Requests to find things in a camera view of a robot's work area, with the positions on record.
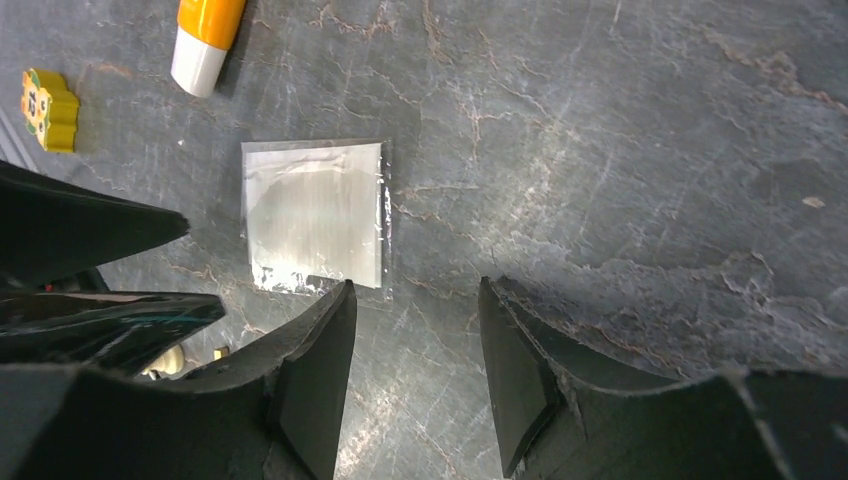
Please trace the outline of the orange white cream tube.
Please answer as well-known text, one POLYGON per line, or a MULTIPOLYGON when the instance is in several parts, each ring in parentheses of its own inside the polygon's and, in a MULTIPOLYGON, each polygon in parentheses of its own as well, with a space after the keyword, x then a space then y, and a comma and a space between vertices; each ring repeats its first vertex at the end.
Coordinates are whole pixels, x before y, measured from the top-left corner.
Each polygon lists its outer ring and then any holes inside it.
POLYGON ((181 0, 171 77, 199 98, 213 93, 241 23, 246 0, 181 0))

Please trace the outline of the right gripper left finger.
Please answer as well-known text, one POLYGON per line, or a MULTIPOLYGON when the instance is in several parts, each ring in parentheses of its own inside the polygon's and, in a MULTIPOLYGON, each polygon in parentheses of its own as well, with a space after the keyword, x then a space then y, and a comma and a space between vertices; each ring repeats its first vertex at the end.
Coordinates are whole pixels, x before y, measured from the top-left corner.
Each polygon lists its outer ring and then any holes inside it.
POLYGON ((5 479, 330 479, 357 328, 344 281, 176 380, 1 362, 5 479))

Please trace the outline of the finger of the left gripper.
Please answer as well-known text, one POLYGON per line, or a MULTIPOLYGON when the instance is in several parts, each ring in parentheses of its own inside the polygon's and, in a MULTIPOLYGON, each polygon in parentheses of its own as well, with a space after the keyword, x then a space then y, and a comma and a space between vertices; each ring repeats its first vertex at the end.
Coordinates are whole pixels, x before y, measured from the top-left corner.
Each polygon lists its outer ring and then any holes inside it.
POLYGON ((1 163, 1 286, 35 288, 167 244, 178 212, 1 163))
POLYGON ((134 376, 226 314, 215 295, 5 293, 3 364, 91 364, 134 376))

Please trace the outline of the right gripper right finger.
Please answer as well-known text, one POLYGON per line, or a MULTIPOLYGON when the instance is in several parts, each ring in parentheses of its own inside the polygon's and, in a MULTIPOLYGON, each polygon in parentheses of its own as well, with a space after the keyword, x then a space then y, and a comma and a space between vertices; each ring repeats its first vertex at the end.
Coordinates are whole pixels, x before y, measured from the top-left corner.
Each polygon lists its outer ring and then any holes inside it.
POLYGON ((528 291, 483 278, 481 344, 507 479, 843 479, 847 376, 649 373, 546 323, 528 291))

